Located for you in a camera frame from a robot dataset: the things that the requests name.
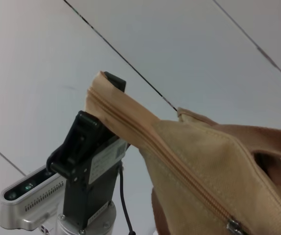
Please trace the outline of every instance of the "label sticker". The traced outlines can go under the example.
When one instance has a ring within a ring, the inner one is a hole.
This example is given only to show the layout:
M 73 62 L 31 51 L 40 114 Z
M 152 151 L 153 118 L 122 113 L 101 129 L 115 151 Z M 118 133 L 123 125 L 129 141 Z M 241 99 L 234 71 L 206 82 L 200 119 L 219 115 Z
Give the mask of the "label sticker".
M 98 153 L 91 161 L 89 184 L 93 183 L 102 174 L 121 160 L 126 152 L 127 142 L 118 139 L 105 150 Z
M 106 202 L 93 216 L 88 219 L 88 224 L 91 224 L 105 209 L 107 209 L 109 202 Z

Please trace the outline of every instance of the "tile grout line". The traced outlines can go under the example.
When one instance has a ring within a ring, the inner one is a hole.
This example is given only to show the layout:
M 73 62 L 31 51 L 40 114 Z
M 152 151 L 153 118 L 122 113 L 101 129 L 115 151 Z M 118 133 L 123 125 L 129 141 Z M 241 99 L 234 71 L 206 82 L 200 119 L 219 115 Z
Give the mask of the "tile grout line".
M 8 163 L 10 163 L 16 170 L 18 170 L 23 176 L 26 176 L 25 173 L 23 173 L 15 164 L 13 164 L 7 157 L 5 157 L 1 152 L 0 156 L 4 158 Z
M 238 29 L 251 41 L 257 50 L 264 56 L 266 57 L 269 62 L 280 71 L 281 73 L 281 68 L 272 60 L 272 58 L 252 39 L 251 36 L 248 35 L 248 33 L 232 18 L 232 16 L 217 2 L 217 0 L 212 0 L 217 7 L 238 27 Z
M 174 107 L 174 105 L 172 105 L 143 75 L 141 75 L 141 73 L 133 66 L 131 65 L 130 62 L 128 62 L 127 59 L 125 59 L 124 56 L 122 56 L 117 49 L 115 49 L 107 39 L 105 39 L 91 24 L 88 23 L 88 21 L 81 16 L 78 11 L 76 11 L 76 9 L 74 9 L 72 7 L 72 5 L 70 5 L 67 0 L 64 0 L 64 2 L 73 10 L 75 11 L 75 13 L 77 15 L 79 15 L 79 17 L 81 17 L 81 19 L 87 24 L 89 25 L 98 35 L 99 37 L 101 37 L 143 80 L 145 80 L 145 82 L 147 82 L 149 84 L 149 86 L 151 86 L 152 89 L 154 89 L 155 92 L 157 92 L 159 94 L 159 96 L 161 96 L 175 111 L 177 111 L 177 109 Z

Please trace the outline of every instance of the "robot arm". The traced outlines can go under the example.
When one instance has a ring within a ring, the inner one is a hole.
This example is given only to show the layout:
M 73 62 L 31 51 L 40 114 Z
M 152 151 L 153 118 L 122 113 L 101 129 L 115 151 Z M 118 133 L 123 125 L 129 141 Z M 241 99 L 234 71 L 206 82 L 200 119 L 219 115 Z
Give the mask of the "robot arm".
M 124 80 L 105 75 L 125 90 Z M 111 234 L 116 217 L 112 195 L 127 147 L 96 117 L 79 111 L 47 165 L 2 192 L 0 226 L 39 228 L 45 235 L 84 235 L 89 229 L 91 235 Z

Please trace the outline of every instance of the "screw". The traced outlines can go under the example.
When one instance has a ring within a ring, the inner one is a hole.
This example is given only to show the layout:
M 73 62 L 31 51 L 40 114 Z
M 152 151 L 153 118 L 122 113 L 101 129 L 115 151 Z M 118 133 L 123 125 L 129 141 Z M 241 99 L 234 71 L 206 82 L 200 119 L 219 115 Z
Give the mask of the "screw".
M 104 222 L 104 223 L 103 223 L 103 227 L 104 227 L 105 229 L 110 228 L 111 225 L 110 225 L 109 221 Z
M 59 214 L 57 217 L 59 220 L 65 220 L 65 215 Z
M 79 235 L 85 235 L 85 234 L 86 234 L 86 231 L 85 231 L 85 230 L 79 230 L 78 234 L 79 234 Z

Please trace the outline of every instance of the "zipper pull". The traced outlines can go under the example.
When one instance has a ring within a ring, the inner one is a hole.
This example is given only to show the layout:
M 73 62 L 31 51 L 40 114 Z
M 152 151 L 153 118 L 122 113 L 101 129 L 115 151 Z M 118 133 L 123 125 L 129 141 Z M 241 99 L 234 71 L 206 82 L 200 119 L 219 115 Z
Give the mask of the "zipper pull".
M 233 235 L 248 235 L 243 229 L 240 223 L 235 219 L 229 219 L 227 224 L 227 230 Z

